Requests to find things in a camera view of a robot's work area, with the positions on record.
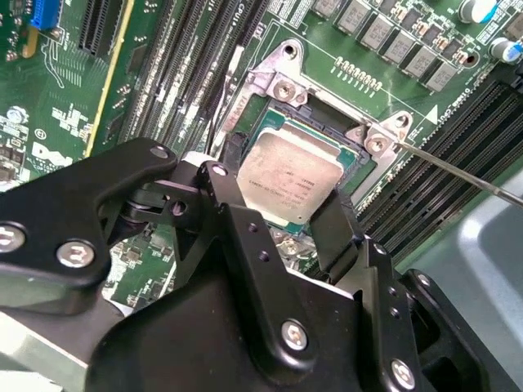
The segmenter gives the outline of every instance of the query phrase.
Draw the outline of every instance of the white label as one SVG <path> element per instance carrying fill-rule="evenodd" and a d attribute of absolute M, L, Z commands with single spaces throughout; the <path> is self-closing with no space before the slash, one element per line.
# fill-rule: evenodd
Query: white label
<path fill-rule="evenodd" d="M 33 149 L 31 154 L 40 158 L 44 161 L 49 161 L 55 166 L 64 167 L 73 164 L 73 159 L 70 157 L 64 157 L 58 151 L 50 151 L 45 145 L 41 145 L 36 141 L 33 143 Z"/>

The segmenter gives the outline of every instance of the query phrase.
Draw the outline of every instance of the blue connector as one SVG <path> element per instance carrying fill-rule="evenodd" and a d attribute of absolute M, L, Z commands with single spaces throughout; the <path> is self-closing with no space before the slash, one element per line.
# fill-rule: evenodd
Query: blue connector
<path fill-rule="evenodd" d="M 35 0 L 31 25 L 38 30 L 52 29 L 58 25 L 60 0 Z"/>

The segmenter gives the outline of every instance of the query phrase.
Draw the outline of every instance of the black plastic arm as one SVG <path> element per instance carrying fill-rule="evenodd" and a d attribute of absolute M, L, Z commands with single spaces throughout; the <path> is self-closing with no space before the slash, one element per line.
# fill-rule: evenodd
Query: black plastic arm
<path fill-rule="evenodd" d="M 102 225 L 116 220 L 131 190 L 176 164 L 163 146 L 137 139 L 0 195 L 0 225 L 23 233 L 21 247 L 0 253 L 0 305 L 53 314 L 89 307 L 110 270 Z M 58 249 L 72 241 L 94 251 L 88 265 L 59 262 Z"/>

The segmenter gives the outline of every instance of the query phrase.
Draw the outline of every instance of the capacitor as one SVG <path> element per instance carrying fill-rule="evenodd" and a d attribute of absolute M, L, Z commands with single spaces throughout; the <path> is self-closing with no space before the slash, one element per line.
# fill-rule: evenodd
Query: capacitor
<path fill-rule="evenodd" d="M 523 55 L 523 46 L 506 38 L 496 38 L 490 45 L 490 54 L 503 63 L 517 62 Z"/>
<path fill-rule="evenodd" d="M 463 23 L 487 23 L 497 9 L 496 0 L 463 0 L 459 6 L 459 19 Z"/>

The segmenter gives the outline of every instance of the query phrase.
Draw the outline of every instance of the black metal bracket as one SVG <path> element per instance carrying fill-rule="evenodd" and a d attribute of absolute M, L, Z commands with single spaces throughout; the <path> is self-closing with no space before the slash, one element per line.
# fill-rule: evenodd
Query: black metal bracket
<path fill-rule="evenodd" d="M 406 291 L 394 279 L 385 248 L 364 236 L 353 209 L 336 190 L 313 215 L 311 231 L 322 270 L 363 310 L 357 349 L 362 385 L 371 390 L 433 390 L 421 385 Z"/>
<path fill-rule="evenodd" d="M 103 227 L 132 190 L 168 176 L 176 164 L 158 143 L 133 140 L 0 195 L 0 225 L 22 233 L 20 247 L 0 253 L 0 305 L 53 314 L 92 305 L 110 270 Z M 94 252 L 82 268 L 57 257 L 73 241 L 83 244 L 73 252 Z"/>

